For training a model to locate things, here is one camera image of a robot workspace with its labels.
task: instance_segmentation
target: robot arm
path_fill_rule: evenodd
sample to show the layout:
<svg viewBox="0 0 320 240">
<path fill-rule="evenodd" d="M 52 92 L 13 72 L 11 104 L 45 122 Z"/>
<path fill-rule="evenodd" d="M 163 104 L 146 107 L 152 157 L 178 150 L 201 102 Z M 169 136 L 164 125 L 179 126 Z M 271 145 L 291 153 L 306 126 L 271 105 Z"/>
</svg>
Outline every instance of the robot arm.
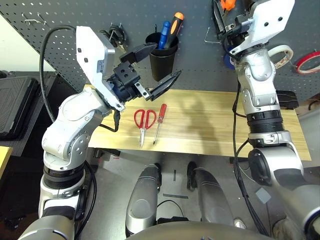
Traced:
<svg viewBox="0 0 320 240">
<path fill-rule="evenodd" d="M 252 177 L 275 190 L 287 215 L 310 236 L 320 235 L 320 185 L 304 179 L 299 154 L 283 125 L 273 83 L 276 69 L 264 45 L 284 30 L 293 5 L 294 0 L 251 4 L 250 18 L 241 22 L 238 17 L 229 41 L 230 54 L 239 59 L 235 70 L 250 129 L 248 140 L 254 148 L 248 154 Z"/>
<path fill-rule="evenodd" d="M 151 91 L 139 83 L 140 76 L 132 64 L 146 58 L 156 47 L 156 43 L 136 47 L 122 55 L 121 63 L 113 69 L 115 49 L 109 40 L 90 27 L 76 28 L 77 61 L 95 89 L 86 87 L 65 99 L 56 120 L 44 133 L 39 219 L 19 240 L 74 239 L 75 222 L 85 215 L 88 193 L 84 165 L 93 131 L 112 110 L 119 116 L 126 102 L 137 97 L 155 100 L 181 73 L 166 76 Z"/>
</svg>

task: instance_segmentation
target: wooden table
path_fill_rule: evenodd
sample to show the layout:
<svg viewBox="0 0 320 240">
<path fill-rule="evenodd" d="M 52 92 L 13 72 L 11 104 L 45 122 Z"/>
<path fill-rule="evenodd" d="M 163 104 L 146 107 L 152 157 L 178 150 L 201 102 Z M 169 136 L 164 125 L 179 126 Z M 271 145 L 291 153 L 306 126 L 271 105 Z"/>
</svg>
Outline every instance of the wooden table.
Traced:
<svg viewBox="0 0 320 240">
<path fill-rule="evenodd" d="M 0 179 L 5 171 L 12 150 L 11 147 L 0 146 Z"/>
<path fill-rule="evenodd" d="M 204 155 L 233 156 L 233 112 L 235 92 L 214 92 L 170 89 L 155 101 L 136 98 L 125 104 L 121 113 L 118 132 L 98 127 L 91 137 L 89 146 L 105 149 L 128 149 Z M 134 122 L 138 109 L 152 109 L 157 114 L 162 103 L 167 104 L 163 124 L 160 126 L 156 144 L 153 145 L 157 129 L 155 123 L 145 133 L 143 147 L 139 146 L 140 130 Z M 243 114 L 241 99 L 238 113 Z M 311 161 L 309 150 L 294 110 L 281 110 L 284 127 L 289 130 L 300 158 Z M 114 127 L 113 117 L 106 117 L 103 124 Z M 237 148 L 248 138 L 247 120 L 237 117 Z M 247 144 L 240 157 L 247 157 L 252 149 Z"/>
</svg>

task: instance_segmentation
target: metal hook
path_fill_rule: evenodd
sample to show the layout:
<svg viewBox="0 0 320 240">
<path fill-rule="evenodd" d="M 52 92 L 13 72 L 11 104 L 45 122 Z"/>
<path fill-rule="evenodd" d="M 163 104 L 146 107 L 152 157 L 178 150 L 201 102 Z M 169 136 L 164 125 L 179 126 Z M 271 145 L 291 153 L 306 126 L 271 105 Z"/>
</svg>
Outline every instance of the metal hook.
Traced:
<svg viewBox="0 0 320 240">
<path fill-rule="evenodd" d="M 206 35 L 204 37 L 204 42 L 205 43 L 209 43 L 209 44 L 221 44 L 220 41 L 207 41 L 207 36 L 208 36 L 208 33 L 209 33 L 209 30 L 210 30 L 211 26 L 208 27 L 208 30 L 206 31 Z"/>
<path fill-rule="evenodd" d="M 288 53 L 287 53 L 286 51 L 284 52 L 284 55 L 286 56 L 286 59 L 288 60 L 289 64 L 290 64 L 292 67 L 296 68 L 297 65 L 294 65 L 294 64 L 292 63 L 292 61 L 291 61 L 291 59 L 289 58 L 289 55 L 288 55 Z"/>
<path fill-rule="evenodd" d="M 43 21 L 43 25 L 48 25 L 47 21 L 40 15 L 40 12 L 37 13 L 38 17 Z"/>
<path fill-rule="evenodd" d="M 39 21 L 39 20 L 37 20 L 37 19 L 28 19 L 28 18 L 24 15 L 24 13 L 22 13 L 21 15 L 22 15 L 22 17 L 25 18 L 25 19 L 24 19 L 24 23 L 27 24 L 28 26 L 30 26 L 30 25 L 33 24 L 33 23 L 42 24 L 42 25 L 46 25 L 46 24 L 47 24 L 47 22 L 43 19 L 43 17 L 40 15 L 39 12 L 37 13 L 37 15 L 38 15 L 38 17 L 39 17 L 42 21 Z"/>
<path fill-rule="evenodd" d="M 109 37 L 109 41 L 111 41 L 111 38 L 112 38 L 114 32 L 115 32 L 115 30 L 112 30 L 111 35 Z"/>
</svg>

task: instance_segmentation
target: gray pegboard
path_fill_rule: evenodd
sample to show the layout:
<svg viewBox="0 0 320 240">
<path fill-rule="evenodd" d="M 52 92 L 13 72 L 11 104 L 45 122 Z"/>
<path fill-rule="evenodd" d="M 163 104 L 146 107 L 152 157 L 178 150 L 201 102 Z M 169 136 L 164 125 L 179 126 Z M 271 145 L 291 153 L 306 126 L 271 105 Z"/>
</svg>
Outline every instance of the gray pegboard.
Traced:
<svg viewBox="0 0 320 240">
<path fill-rule="evenodd" d="M 236 8 L 229 13 L 232 22 L 241 12 L 242 1 L 236 2 Z M 297 0 L 286 29 L 272 38 L 268 48 L 287 44 L 293 51 L 292 61 L 320 49 L 320 1 Z M 185 16 L 183 28 L 179 34 L 179 46 L 175 55 L 174 69 L 182 70 L 176 89 L 206 91 L 236 91 L 235 72 L 224 66 L 224 52 L 220 44 L 205 43 L 204 38 L 209 26 L 213 26 L 211 0 L 2 0 L 0 14 L 30 43 L 40 51 L 45 33 L 50 27 L 67 24 L 72 26 L 90 26 L 93 30 L 109 29 L 111 23 L 122 23 L 128 36 L 128 48 L 145 42 L 148 34 L 157 24 L 160 31 L 165 20 L 171 21 L 175 12 Z M 40 13 L 47 25 L 24 23 L 22 13 L 28 19 L 40 20 Z M 47 45 L 45 59 L 73 86 L 81 91 L 87 81 L 76 60 L 76 39 L 71 31 L 57 32 Z M 149 59 L 140 62 L 136 70 L 141 75 L 145 87 L 155 87 Z M 275 77 L 278 90 L 294 91 L 300 102 L 320 92 L 320 73 L 311 75 L 297 74 L 292 66 L 278 69 Z"/>
</svg>

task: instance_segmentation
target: black cup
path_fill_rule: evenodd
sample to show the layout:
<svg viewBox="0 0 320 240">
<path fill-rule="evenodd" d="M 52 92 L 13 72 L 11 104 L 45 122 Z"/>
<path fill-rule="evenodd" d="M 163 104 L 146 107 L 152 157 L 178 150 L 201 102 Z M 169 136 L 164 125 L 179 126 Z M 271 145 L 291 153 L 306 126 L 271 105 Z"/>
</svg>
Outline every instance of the black cup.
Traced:
<svg viewBox="0 0 320 240">
<path fill-rule="evenodd" d="M 146 37 L 145 43 L 159 43 L 161 32 L 154 32 Z M 157 82 L 172 73 L 179 39 L 175 37 L 169 49 L 155 49 L 150 57 L 153 79 Z"/>
</svg>

